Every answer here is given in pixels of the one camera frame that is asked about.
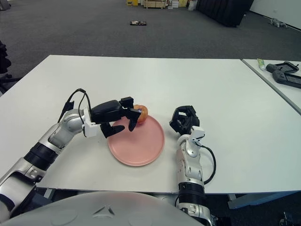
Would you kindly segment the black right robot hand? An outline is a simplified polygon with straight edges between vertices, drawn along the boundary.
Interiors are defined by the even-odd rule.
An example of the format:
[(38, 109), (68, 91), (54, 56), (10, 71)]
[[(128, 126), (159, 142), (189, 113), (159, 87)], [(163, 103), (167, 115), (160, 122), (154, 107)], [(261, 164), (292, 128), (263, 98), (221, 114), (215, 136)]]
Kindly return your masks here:
[(169, 125), (180, 135), (190, 135), (192, 127), (198, 127), (200, 122), (193, 106), (185, 105), (179, 106), (175, 109)]

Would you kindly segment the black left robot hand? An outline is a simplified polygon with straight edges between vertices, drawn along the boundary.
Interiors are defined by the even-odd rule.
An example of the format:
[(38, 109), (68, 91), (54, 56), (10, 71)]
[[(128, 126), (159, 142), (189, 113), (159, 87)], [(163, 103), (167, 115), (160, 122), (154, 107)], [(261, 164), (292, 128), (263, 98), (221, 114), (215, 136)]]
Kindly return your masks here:
[(124, 125), (111, 126), (111, 122), (126, 117), (129, 120), (128, 130), (133, 131), (141, 113), (134, 109), (134, 99), (125, 97), (120, 101), (111, 100), (93, 107), (90, 110), (90, 115), (92, 122), (99, 124), (103, 135), (108, 138), (125, 129)]

